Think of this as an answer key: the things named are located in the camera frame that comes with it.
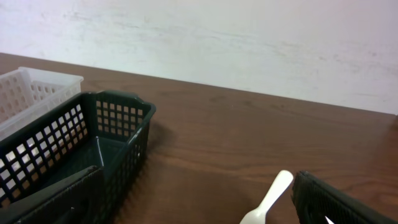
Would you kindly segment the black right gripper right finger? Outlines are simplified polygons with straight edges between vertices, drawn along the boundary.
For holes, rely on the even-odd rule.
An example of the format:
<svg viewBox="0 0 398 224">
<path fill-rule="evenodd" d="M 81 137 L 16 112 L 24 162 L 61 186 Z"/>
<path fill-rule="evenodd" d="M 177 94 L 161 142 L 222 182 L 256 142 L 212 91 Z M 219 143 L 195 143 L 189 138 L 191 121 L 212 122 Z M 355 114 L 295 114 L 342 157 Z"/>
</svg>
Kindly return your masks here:
<svg viewBox="0 0 398 224">
<path fill-rule="evenodd" d="M 292 190 L 300 224 L 397 224 L 304 170 L 296 173 Z"/>
</svg>

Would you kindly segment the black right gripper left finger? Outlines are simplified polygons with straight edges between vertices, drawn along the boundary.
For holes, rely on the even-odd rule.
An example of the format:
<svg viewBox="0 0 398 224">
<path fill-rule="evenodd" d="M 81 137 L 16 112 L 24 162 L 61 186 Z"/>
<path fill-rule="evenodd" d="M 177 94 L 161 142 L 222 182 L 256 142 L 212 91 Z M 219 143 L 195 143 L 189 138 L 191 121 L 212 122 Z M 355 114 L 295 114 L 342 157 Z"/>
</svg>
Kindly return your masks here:
<svg viewBox="0 0 398 224">
<path fill-rule="evenodd" d="M 89 223 L 104 185 L 90 166 L 1 209 L 1 223 Z"/>
</svg>

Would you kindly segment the white wide-handled plastic fork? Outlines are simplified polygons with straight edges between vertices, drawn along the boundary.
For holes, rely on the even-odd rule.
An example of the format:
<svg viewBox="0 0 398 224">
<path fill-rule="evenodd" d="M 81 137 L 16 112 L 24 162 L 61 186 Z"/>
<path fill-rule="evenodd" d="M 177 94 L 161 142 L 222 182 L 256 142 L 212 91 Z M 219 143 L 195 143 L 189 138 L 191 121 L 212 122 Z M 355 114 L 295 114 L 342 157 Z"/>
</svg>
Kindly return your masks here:
<svg viewBox="0 0 398 224">
<path fill-rule="evenodd" d="M 265 224 L 268 211 L 279 199 L 279 197 L 287 190 L 293 179 L 294 176 L 291 172 L 287 170 L 281 170 L 277 174 L 276 178 L 274 179 L 259 206 L 245 214 L 245 216 L 243 216 L 242 220 L 239 223 Z"/>
</svg>

